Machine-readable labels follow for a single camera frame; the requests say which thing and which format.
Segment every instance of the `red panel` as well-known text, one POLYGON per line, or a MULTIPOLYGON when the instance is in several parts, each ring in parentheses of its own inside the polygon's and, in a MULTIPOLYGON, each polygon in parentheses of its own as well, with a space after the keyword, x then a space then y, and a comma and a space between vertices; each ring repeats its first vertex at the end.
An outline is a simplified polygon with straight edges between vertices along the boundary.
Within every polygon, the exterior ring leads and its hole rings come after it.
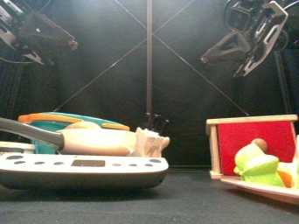
POLYGON ((219 155, 224 175, 235 175, 235 155, 255 138, 267 142, 267 154, 282 162, 292 162, 295 136, 292 124, 282 122, 237 122, 219 124, 219 155))

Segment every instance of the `digital display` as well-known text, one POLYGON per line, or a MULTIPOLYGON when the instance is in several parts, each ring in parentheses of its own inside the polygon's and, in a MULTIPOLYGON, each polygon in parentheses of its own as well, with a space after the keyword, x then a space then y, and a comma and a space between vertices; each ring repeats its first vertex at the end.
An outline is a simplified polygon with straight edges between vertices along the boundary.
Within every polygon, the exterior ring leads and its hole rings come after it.
POLYGON ((76 159, 76 160, 73 160, 71 166, 104 167, 105 166, 105 160, 76 159))

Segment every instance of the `orange toy part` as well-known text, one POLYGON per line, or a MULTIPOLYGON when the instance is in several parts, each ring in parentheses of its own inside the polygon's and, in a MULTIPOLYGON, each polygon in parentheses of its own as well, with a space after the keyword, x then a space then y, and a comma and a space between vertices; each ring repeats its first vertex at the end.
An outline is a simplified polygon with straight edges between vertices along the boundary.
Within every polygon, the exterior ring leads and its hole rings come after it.
POLYGON ((280 176, 280 179, 284 181, 284 186, 291 188, 292 187, 292 170, 284 168, 282 165, 276 168, 276 173, 280 176))

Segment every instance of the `black table surface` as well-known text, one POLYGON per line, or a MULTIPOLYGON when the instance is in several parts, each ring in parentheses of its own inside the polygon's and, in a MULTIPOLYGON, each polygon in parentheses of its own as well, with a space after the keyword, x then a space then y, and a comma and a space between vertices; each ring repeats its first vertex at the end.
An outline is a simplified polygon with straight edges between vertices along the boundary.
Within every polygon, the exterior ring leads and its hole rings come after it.
POLYGON ((299 206, 240 191, 208 171, 169 170, 143 191, 0 188, 0 223, 299 223, 299 206))

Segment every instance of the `green toy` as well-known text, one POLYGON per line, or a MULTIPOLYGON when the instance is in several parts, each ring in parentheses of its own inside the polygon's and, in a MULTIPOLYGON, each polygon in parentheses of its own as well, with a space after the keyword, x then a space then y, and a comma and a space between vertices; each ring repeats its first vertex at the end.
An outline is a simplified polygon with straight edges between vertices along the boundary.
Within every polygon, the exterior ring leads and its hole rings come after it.
POLYGON ((255 139, 244 146, 236 156, 233 172, 241 180, 271 186, 286 186, 276 172, 278 157, 266 154, 267 143, 263 139, 255 139))

